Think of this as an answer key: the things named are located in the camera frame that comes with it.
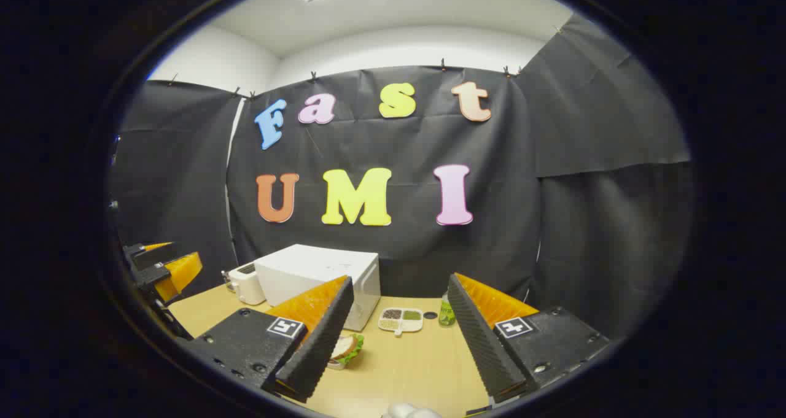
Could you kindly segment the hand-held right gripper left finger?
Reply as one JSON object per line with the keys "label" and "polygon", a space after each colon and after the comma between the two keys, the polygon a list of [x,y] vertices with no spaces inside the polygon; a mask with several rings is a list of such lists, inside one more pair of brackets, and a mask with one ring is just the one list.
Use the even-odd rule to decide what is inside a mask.
{"label": "hand-held right gripper left finger", "polygon": [[307,401],[331,359],[354,302],[338,276],[259,312],[241,308],[179,345],[236,384]]}

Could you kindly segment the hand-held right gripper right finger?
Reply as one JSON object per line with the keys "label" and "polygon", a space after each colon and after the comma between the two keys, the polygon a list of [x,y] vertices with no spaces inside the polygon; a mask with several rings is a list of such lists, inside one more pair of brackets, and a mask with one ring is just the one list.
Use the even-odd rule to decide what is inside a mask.
{"label": "hand-held right gripper right finger", "polygon": [[539,310],[460,273],[447,295],[493,404],[568,377],[611,343],[564,307]]}

